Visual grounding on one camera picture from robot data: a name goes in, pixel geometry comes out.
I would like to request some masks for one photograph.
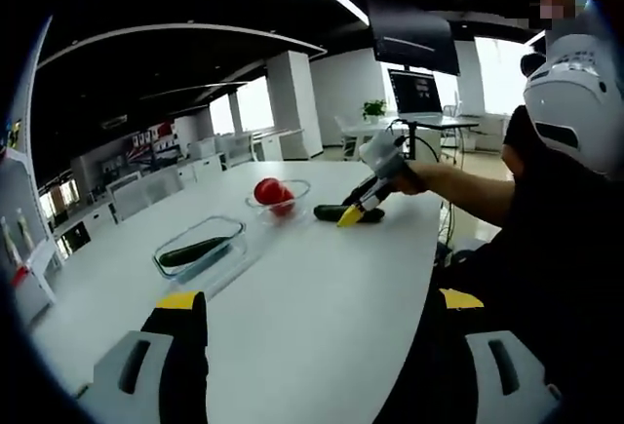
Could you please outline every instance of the cucumber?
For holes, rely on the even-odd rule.
[[[347,208],[347,205],[319,205],[314,208],[314,215],[321,221],[338,222]],[[358,222],[379,222],[384,215],[384,210],[375,208],[365,212]]]
[[[216,248],[219,244],[230,240],[229,237],[213,237],[207,241],[198,242],[192,246],[186,246],[174,251],[168,251],[158,257],[161,266],[171,268],[175,266],[185,265],[198,260],[209,251]]]

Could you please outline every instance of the white helmet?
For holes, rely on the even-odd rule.
[[[526,109],[542,141],[592,171],[613,171],[624,138],[616,78],[608,43],[587,34],[555,41],[525,88]]]

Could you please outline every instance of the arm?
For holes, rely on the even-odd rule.
[[[412,162],[426,189],[490,224],[502,226],[514,197],[513,181],[494,180],[465,173],[445,164]]]

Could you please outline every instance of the bottle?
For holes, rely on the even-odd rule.
[[[0,227],[2,228],[2,238],[4,239],[4,246],[7,250],[7,255],[14,263],[15,267],[18,268],[23,265],[23,261],[20,253],[18,252],[18,248],[14,244],[13,239],[11,239],[11,230],[7,224],[7,218],[4,216],[0,218]]]
[[[23,240],[26,242],[26,246],[28,247],[28,251],[32,252],[35,250],[35,243],[32,242],[32,236],[30,235],[30,231],[28,230],[28,223],[26,222],[26,218],[23,216],[21,212],[21,208],[18,208],[18,227],[23,237]]]

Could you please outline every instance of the glass dish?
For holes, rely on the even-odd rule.
[[[262,205],[257,202],[254,194],[245,199],[248,207],[257,211],[261,221],[271,225],[281,225],[301,219],[306,213],[305,196],[310,192],[310,182],[307,180],[281,180],[291,191],[293,198],[275,205]]]
[[[244,255],[245,245],[240,239],[245,227],[236,219],[211,216],[160,246],[152,259],[168,280],[185,283],[210,271],[218,284]]]

